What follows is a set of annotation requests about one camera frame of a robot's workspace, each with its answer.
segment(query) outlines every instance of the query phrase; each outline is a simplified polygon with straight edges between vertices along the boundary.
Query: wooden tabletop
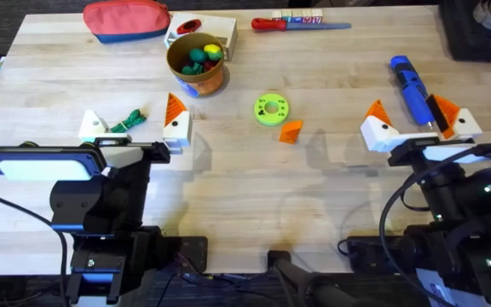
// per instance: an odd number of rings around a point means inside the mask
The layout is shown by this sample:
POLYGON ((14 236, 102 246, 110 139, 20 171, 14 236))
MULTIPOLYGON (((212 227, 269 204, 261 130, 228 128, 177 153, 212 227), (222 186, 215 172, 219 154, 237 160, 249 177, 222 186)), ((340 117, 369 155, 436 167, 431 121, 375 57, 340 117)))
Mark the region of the wooden tabletop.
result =
MULTIPOLYGON (((478 140, 491 141, 491 64, 451 60, 436 7, 323 9, 324 21, 353 28, 313 32, 253 32, 251 19, 271 10, 202 14, 236 17, 239 28, 226 88, 202 99, 181 90, 162 37, 103 45, 80 14, 28 15, 0 73, 0 145, 78 145, 86 109, 114 125, 138 107, 149 115, 130 131, 134 141, 160 141, 172 92, 194 117, 193 144, 153 166, 143 222, 206 236, 210 272, 264 271, 269 249, 292 252, 306 269, 344 272, 336 242, 377 234, 382 206, 411 172, 389 168, 359 134, 377 99, 398 130, 418 130, 392 83, 392 56, 408 55, 428 90, 468 107, 485 131, 478 140), (267 92, 289 101, 288 120, 304 121, 297 144, 255 120, 253 103, 267 92)), ((53 185, 0 177, 0 196, 51 219, 53 185)), ((425 204, 417 189, 407 202, 425 204)), ((388 227, 429 221, 397 203, 388 227)), ((0 275, 56 274, 60 260, 52 230, 0 205, 0 275)))

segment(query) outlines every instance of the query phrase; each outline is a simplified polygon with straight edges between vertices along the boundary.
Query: red pencil case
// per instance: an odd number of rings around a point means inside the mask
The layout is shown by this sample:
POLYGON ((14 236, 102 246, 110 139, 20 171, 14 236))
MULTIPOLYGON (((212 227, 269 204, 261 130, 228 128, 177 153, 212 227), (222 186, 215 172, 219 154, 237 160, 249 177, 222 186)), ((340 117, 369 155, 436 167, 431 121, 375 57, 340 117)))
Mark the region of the red pencil case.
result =
POLYGON ((152 0, 113 0, 87 5, 86 26, 102 43, 153 38, 170 25, 168 8, 152 0))

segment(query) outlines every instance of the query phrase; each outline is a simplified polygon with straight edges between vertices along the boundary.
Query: green cord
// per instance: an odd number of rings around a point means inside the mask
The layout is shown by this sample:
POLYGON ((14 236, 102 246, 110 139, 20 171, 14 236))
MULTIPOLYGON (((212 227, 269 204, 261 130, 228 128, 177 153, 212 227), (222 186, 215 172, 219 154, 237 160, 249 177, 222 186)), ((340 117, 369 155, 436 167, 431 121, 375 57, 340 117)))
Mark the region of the green cord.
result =
POLYGON ((118 125, 111 128, 111 132, 124 133, 133 126, 143 123, 145 119, 147 119, 147 117, 142 115, 140 109, 136 109, 132 111, 132 113, 130 113, 130 116, 127 119, 123 120, 122 122, 118 123, 118 125))

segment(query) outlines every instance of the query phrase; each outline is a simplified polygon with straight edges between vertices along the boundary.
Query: plastic container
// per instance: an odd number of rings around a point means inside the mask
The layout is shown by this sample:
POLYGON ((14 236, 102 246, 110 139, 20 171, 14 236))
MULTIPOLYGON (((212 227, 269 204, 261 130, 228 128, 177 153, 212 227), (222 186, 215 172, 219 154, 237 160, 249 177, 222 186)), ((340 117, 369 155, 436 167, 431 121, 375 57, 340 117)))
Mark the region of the plastic container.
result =
POLYGON ((221 43, 210 34, 191 33, 178 38, 168 48, 166 60, 170 70, 176 75, 177 81, 183 90, 192 97, 208 96, 217 92, 223 81, 224 59, 210 71, 199 75, 184 75, 180 73, 182 68, 189 63, 188 53, 191 49, 204 49, 207 44, 213 43, 222 49, 221 43))

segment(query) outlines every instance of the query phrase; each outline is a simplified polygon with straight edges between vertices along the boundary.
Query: blue screwdriver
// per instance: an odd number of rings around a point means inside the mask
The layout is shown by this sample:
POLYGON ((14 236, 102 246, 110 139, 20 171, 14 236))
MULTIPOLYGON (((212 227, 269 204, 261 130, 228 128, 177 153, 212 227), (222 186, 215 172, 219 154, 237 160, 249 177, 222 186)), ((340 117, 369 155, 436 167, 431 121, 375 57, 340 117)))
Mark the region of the blue screwdriver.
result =
POLYGON ((413 63, 405 55, 397 55, 391 59, 390 67, 397 76, 397 81, 401 85, 402 96, 416 123, 428 125, 433 129, 435 119, 427 107, 427 102, 425 102, 428 97, 427 89, 414 69, 413 63))

